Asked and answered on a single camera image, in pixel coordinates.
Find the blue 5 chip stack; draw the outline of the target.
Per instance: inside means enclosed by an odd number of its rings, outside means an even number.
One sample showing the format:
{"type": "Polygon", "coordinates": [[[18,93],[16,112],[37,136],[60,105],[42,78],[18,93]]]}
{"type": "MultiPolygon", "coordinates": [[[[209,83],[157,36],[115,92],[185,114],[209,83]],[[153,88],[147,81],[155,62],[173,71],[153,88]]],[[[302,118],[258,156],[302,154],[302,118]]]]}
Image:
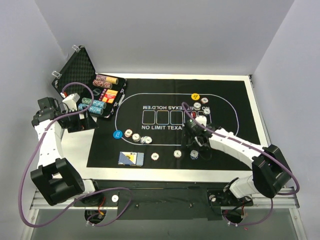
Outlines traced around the blue 5 chip stack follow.
{"type": "Polygon", "coordinates": [[[199,158],[199,152],[197,150],[191,150],[189,156],[192,160],[197,160],[199,158]]]}

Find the grey chips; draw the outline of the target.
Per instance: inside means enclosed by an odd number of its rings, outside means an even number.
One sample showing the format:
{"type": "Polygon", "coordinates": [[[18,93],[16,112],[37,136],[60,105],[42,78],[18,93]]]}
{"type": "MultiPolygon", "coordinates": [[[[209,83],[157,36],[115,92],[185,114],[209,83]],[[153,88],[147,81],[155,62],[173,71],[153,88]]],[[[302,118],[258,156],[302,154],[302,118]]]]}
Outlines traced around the grey chips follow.
{"type": "Polygon", "coordinates": [[[195,102],[195,103],[193,104],[193,109],[194,109],[195,111],[200,111],[200,110],[201,110],[201,107],[202,107],[202,105],[201,105],[199,102],[195,102]]]}
{"type": "Polygon", "coordinates": [[[139,142],[140,139],[141,139],[141,136],[140,136],[138,133],[134,133],[134,134],[132,135],[132,140],[133,140],[134,142],[139,142]]]}

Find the grey 1 chip stack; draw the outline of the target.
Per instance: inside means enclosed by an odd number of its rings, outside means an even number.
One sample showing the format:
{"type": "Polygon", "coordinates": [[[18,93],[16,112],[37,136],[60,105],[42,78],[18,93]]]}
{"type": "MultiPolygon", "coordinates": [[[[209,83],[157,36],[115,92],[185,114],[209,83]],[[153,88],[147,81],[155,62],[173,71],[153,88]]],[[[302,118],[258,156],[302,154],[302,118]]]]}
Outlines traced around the grey 1 chip stack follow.
{"type": "Polygon", "coordinates": [[[173,156],[176,158],[176,159],[179,159],[181,156],[182,156],[182,152],[180,150],[175,150],[173,152],[173,156]]]}

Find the red chips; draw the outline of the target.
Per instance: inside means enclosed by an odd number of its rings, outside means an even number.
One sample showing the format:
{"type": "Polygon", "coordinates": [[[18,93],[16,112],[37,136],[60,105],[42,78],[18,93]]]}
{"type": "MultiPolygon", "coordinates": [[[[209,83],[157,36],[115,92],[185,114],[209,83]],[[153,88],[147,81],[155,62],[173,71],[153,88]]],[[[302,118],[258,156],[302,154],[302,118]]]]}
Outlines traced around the red chips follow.
{"type": "Polygon", "coordinates": [[[126,138],[130,138],[131,136],[133,135],[133,131],[131,129],[127,129],[125,132],[124,132],[124,136],[126,138]]]}
{"type": "Polygon", "coordinates": [[[203,98],[201,98],[200,102],[204,105],[204,104],[207,104],[209,102],[209,100],[207,97],[203,97],[203,98]]]}

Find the yellow big blind button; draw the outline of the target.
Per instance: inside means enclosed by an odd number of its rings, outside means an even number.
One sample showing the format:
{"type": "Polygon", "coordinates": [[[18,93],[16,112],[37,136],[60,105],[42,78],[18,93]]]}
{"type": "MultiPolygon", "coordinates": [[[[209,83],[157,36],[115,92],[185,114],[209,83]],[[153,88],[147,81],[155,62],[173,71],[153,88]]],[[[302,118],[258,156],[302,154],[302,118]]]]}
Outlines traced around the yellow big blind button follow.
{"type": "Polygon", "coordinates": [[[191,99],[194,101],[197,101],[200,99],[200,95],[198,93],[192,93],[191,94],[191,99]]]}

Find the red 100 chip stack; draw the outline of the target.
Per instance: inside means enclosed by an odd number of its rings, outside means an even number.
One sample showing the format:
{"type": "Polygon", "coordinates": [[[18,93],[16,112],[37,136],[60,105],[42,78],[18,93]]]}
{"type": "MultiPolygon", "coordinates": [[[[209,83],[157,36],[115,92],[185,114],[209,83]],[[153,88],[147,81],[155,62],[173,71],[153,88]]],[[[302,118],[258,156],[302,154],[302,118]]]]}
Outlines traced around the red 100 chip stack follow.
{"type": "Polygon", "coordinates": [[[152,159],[153,161],[157,161],[157,160],[159,159],[159,157],[160,157],[160,155],[159,155],[157,152],[153,152],[153,153],[151,154],[151,159],[152,159]]]}

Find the blue small blind button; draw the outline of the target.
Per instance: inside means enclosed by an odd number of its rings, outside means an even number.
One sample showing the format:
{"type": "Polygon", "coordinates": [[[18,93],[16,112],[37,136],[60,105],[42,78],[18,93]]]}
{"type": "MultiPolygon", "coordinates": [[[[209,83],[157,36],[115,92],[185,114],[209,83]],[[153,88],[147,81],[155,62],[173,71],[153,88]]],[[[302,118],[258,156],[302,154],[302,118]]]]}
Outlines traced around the blue small blind button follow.
{"type": "Polygon", "coordinates": [[[112,136],[116,140],[121,139],[123,137],[123,132],[121,130],[115,130],[112,136]]]}

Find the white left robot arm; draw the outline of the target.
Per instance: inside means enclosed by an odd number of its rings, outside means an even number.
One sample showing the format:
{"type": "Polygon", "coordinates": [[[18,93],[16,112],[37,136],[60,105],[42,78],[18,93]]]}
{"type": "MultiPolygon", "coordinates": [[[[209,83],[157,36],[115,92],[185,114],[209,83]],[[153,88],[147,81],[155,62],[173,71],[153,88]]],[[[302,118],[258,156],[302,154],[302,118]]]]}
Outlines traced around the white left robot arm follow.
{"type": "Polygon", "coordinates": [[[52,97],[42,98],[38,100],[39,111],[31,121],[40,147],[37,168],[31,171],[30,178],[51,206],[81,196],[85,196],[92,206],[103,200],[97,184],[92,179],[83,179],[63,156],[64,131],[76,133],[98,127],[88,111],[80,118],[77,113],[79,99],[77,93],[66,96],[61,103],[52,97]]]}

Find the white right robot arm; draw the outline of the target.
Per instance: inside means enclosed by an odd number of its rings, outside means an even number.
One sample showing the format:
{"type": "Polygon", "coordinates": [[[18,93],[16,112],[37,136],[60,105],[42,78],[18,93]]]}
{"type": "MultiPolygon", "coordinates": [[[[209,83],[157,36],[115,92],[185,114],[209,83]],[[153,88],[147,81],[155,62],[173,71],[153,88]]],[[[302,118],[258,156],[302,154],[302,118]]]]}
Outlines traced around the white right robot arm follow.
{"type": "Polygon", "coordinates": [[[192,119],[184,124],[183,134],[187,144],[223,152],[252,170],[250,176],[237,177],[224,187],[223,198],[230,205],[253,194],[272,199],[292,178],[281,150],[275,145],[254,144],[222,127],[204,126],[192,119]]]}

